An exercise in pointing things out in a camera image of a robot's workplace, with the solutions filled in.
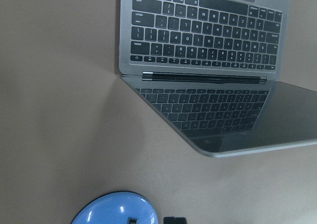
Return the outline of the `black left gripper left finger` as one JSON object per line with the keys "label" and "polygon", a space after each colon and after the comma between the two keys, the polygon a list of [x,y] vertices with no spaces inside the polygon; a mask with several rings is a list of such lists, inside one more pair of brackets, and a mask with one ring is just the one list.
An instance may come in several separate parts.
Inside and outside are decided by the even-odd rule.
{"label": "black left gripper left finger", "polygon": [[163,224],[175,224],[175,217],[164,217]]}

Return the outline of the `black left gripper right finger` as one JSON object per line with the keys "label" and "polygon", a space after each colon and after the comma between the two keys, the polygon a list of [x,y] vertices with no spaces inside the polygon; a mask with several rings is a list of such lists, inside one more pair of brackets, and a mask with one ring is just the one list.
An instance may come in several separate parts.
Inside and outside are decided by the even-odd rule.
{"label": "black left gripper right finger", "polygon": [[186,224],[186,218],[185,217],[175,217],[174,224]]}

